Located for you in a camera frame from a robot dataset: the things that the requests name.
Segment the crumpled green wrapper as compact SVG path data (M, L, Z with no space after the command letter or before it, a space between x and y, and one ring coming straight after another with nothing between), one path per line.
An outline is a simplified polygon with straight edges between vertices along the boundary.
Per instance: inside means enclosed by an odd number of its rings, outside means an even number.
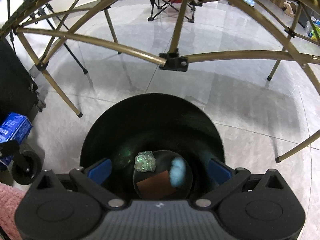
M154 172L156 169L156 159L152 151L139 152L135 157L134 168L137 172Z

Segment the blue cardboard box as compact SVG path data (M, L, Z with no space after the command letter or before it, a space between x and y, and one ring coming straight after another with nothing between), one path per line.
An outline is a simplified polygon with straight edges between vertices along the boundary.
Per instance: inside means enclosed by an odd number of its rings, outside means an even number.
M31 122L26 116L14 112L11 112L1 124L1 144L16 141L4 146L4 152L1 154L1 172L8 168L18 151L18 145L26 139L31 128Z

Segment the black round trash bin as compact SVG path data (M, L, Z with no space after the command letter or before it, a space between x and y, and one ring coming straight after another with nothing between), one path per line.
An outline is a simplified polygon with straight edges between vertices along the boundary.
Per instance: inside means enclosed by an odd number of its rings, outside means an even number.
M151 173L136 172L135 158L150 151L156 173L169 171L180 157L186 165L183 185L155 193L141 192L137 183ZM210 178L211 159L224 161L221 137L210 118L191 102L169 94L132 96L106 110L89 130L80 154L80 165L89 167L102 159L112 163L102 186L125 200L196 199L217 187Z

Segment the light blue plush toy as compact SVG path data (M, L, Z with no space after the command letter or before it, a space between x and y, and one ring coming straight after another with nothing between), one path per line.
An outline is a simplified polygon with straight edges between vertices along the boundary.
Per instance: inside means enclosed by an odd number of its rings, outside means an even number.
M185 180L186 166L181 157L176 157L171 162L169 178L172 187L181 187Z

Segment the orange sponge block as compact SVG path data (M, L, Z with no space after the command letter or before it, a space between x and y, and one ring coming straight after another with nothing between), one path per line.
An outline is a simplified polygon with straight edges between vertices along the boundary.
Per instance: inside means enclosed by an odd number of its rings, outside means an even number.
M169 172L152 174L136 183L139 194L144 199L163 199L177 190L171 185Z

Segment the black suitcase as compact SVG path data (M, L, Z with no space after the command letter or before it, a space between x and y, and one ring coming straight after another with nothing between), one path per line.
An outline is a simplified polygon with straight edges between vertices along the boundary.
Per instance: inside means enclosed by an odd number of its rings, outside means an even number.
M31 117L35 109L41 112L46 108L37 84L6 39L1 39L0 87L1 122L11 112Z

